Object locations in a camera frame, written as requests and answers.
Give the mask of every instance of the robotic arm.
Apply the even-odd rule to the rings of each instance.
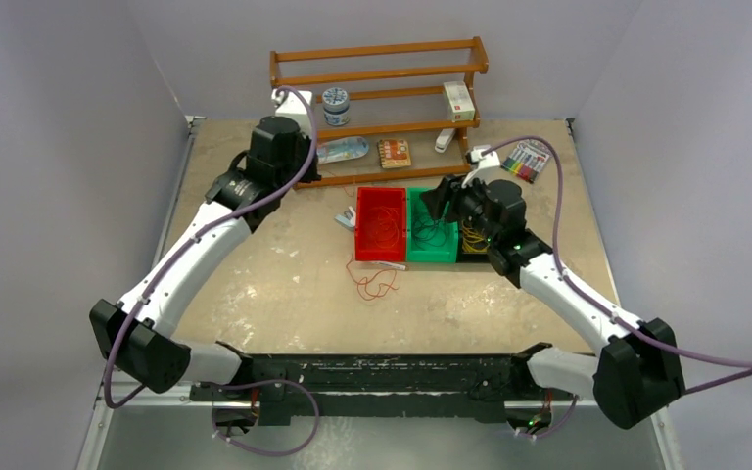
[[[466,156],[474,168],[471,173],[447,176],[437,189],[423,194],[428,211],[433,219],[464,220],[483,233],[489,240],[488,256],[496,272],[558,313],[582,335],[595,357],[545,344],[520,354],[251,357],[225,344],[181,344],[172,340],[183,312],[214,269],[279,207],[280,200],[239,218],[228,216],[283,188],[303,165],[308,170],[301,181],[320,178],[315,161],[306,163],[312,157],[307,150],[310,138],[302,133],[312,132],[304,118],[306,109],[293,100],[291,96],[276,116],[264,118],[255,128],[250,150],[238,155],[215,180],[191,225],[154,270],[118,302],[102,300],[91,309],[91,324],[105,358],[112,355],[118,342],[117,356],[112,357],[115,365],[156,393],[181,381],[243,385],[264,377],[298,377],[319,397],[325,415],[391,415],[374,406],[372,400],[404,400],[400,408],[404,410],[412,400],[412,406],[419,410],[417,415],[438,415],[447,408],[444,415],[493,421],[506,400],[517,400],[523,394],[533,396],[540,387],[595,399],[613,423],[629,429],[683,395],[677,356],[639,342],[562,282],[561,273],[574,274],[526,228],[526,203],[520,187],[504,180],[487,182],[498,171],[499,158],[494,152],[484,154],[483,149]],[[240,168],[238,163],[243,159],[246,165]],[[215,228],[198,236],[201,227],[218,221]],[[193,244],[182,252],[190,240]],[[142,299],[143,286],[150,285],[167,262],[173,265],[149,298]],[[577,276],[574,279],[586,293],[612,306],[614,315],[637,325],[651,338],[675,345],[673,331],[665,322],[643,322],[609,303]],[[138,304],[141,308],[134,311]],[[129,326],[122,328],[126,321]],[[259,400],[281,402],[288,396],[286,389],[261,388]],[[218,400],[215,395],[198,390],[200,400]],[[429,401],[436,403],[426,408]],[[302,401],[289,408],[275,408],[300,414],[303,405]],[[275,421],[270,416],[264,413],[264,419]],[[283,423],[288,417],[279,418]]]

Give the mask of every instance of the gray wall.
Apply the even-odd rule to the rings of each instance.
[[[75,465],[87,312],[147,271],[185,134],[122,0],[0,0],[0,469]]]
[[[623,304],[752,359],[752,2],[645,1],[577,124]],[[752,378],[671,411],[691,468],[752,468]]]
[[[477,78],[487,118],[574,116],[640,0],[131,0],[155,59],[186,114],[269,113],[269,51],[483,38],[490,72]],[[449,63],[451,54],[327,61],[333,70]],[[321,72],[302,65],[291,72]],[[371,83],[418,86],[442,78]],[[366,83],[346,85],[350,89]]]

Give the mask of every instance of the tabletop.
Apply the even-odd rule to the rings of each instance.
[[[198,133],[166,248],[191,223],[213,180],[249,148],[256,120],[205,120]],[[451,143],[433,151],[437,132],[393,137],[409,142],[414,167],[457,165]],[[470,129],[470,145],[539,135],[556,148],[564,171],[560,254],[594,289],[615,301],[598,227],[566,122],[484,120]],[[375,139],[370,138],[371,147]],[[500,151],[503,159],[508,149]],[[363,159],[328,164],[324,174],[378,168],[371,148]],[[510,177],[500,171],[500,177]],[[556,169],[549,164],[534,184],[519,181],[528,226],[549,242],[556,201]],[[378,184],[435,187],[439,178]],[[397,273],[397,290],[373,301],[356,290],[346,264],[353,235],[333,217],[355,207],[355,187],[291,191],[281,208],[234,250],[189,305],[175,339],[226,342],[246,353],[517,353],[538,342],[571,352],[587,344],[548,307],[516,289],[486,264],[419,264]],[[354,262],[355,278],[378,266]]]

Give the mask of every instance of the wooden rack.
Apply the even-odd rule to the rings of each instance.
[[[295,61],[315,61],[322,59],[341,59],[350,57],[363,57],[375,55],[418,53],[447,51],[456,49],[470,49],[471,54],[467,64],[417,67],[410,69],[393,69],[393,70],[368,70],[339,73],[324,73],[319,75],[301,75],[284,77],[281,74],[280,64],[282,62]],[[424,130],[442,130],[456,129],[456,141],[459,145],[460,152],[464,155],[468,151],[468,127],[478,127],[480,125],[480,110],[477,109],[477,100],[474,98],[474,73],[486,73],[489,70],[489,57],[486,55],[486,49],[483,47],[483,41],[479,36],[472,39],[458,41],[436,41],[436,42],[416,42],[409,44],[393,44],[383,46],[364,46],[364,47],[346,47],[340,49],[323,49],[316,51],[301,52],[275,52],[269,53],[269,82],[273,88],[280,85],[305,86],[321,83],[339,83],[348,81],[361,80],[379,80],[388,78],[405,78],[411,76],[425,75],[446,75],[454,73],[463,73],[463,81],[468,87],[468,92],[474,101],[476,112],[474,120],[460,122],[451,122],[450,120],[429,120],[416,122],[401,122],[391,124],[369,125],[369,126],[344,126],[333,129],[322,129],[318,131],[318,140],[334,140],[343,137],[356,135],[373,135],[392,132],[416,132]],[[443,93],[441,84],[434,86],[424,86],[415,88],[399,88],[391,90],[378,91],[359,91],[352,92],[350,99],[356,100],[374,100],[379,98],[399,98],[408,96],[437,95]],[[317,96],[318,103],[321,102],[321,96]],[[312,188],[318,186],[338,186],[354,183],[370,183],[376,181],[387,181],[396,179],[422,178],[429,176],[442,176],[451,173],[465,173],[470,170],[467,164],[456,166],[441,166],[425,169],[399,169],[385,170],[375,173],[357,174],[355,176],[332,176],[323,177],[321,181],[309,184],[299,184],[297,188]]]

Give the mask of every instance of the green bin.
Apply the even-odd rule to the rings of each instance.
[[[434,221],[419,196],[431,188],[407,188],[407,254],[409,262],[456,262],[459,227]]]

